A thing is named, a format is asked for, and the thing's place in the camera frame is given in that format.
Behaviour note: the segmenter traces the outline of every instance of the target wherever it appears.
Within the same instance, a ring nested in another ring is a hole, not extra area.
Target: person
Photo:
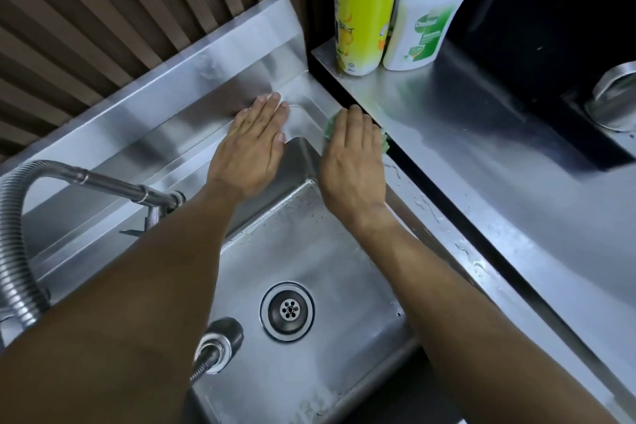
[[[207,183],[16,339],[0,358],[5,422],[159,423],[178,417],[238,204],[274,178],[289,107],[260,96],[234,118]],[[379,128],[338,114],[322,156],[327,208],[392,285],[470,423],[612,423],[610,414],[385,204]]]

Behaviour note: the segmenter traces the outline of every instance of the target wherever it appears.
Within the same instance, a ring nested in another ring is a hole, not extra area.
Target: hand soap bottle
[[[397,20],[383,64],[391,71],[433,62],[464,0],[399,0]]]

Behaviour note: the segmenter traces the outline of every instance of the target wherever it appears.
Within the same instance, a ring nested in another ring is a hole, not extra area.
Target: hand
[[[342,109],[336,117],[319,184],[329,211],[352,233],[387,211],[382,133],[360,107]]]
[[[261,192],[273,179],[281,162],[285,135],[281,132],[290,107],[279,106],[281,95],[259,96],[239,112],[210,162],[207,187],[220,185],[239,200]]]

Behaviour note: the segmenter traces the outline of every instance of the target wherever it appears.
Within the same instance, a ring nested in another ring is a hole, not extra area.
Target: green label
[[[441,34],[446,26],[454,7],[440,7],[433,9],[415,23],[415,32],[422,34],[418,45],[411,47],[408,55],[413,62],[430,57],[440,43]]]

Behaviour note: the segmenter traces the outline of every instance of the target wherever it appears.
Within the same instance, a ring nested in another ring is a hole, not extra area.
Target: person's left hand
[[[207,185],[220,184],[245,199],[261,192],[276,175],[285,146],[282,125],[290,112],[281,95],[259,96],[234,118],[210,162]]]

